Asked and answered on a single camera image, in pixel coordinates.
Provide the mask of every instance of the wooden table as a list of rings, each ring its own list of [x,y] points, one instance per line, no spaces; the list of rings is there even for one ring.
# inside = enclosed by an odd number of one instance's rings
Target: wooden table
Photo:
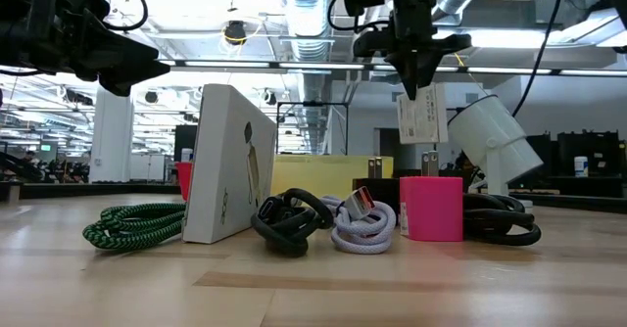
[[[246,231],[211,246],[172,241],[108,255],[81,237],[119,195],[0,208],[0,326],[625,326],[627,216],[535,208],[533,247],[417,243],[306,257]]]

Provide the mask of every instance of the black cable coil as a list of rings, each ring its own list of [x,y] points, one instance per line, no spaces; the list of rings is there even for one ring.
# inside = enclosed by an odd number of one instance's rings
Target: black cable coil
[[[525,213],[525,207],[516,199],[498,195],[463,195],[465,239],[510,246],[532,245],[542,237],[534,220],[534,215]],[[514,225],[528,232],[507,234]]]
[[[298,200],[311,208],[298,207]],[[253,228],[265,239],[266,247],[288,257],[301,257],[307,252],[307,237],[316,229],[333,226],[331,210],[316,196],[302,189],[265,199],[251,217]]]

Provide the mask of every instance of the green braided cable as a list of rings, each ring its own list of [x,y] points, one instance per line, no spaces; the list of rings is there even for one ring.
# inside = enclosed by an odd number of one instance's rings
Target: green braided cable
[[[89,224],[82,236],[107,250],[152,248],[180,234],[185,204],[146,204],[104,209],[100,220]]]

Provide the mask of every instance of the white lamp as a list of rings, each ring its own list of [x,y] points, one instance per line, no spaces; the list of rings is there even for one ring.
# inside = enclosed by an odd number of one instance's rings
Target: white lamp
[[[520,124],[496,95],[484,97],[449,121],[449,135],[488,177],[488,193],[508,194],[507,184],[542,165]]]

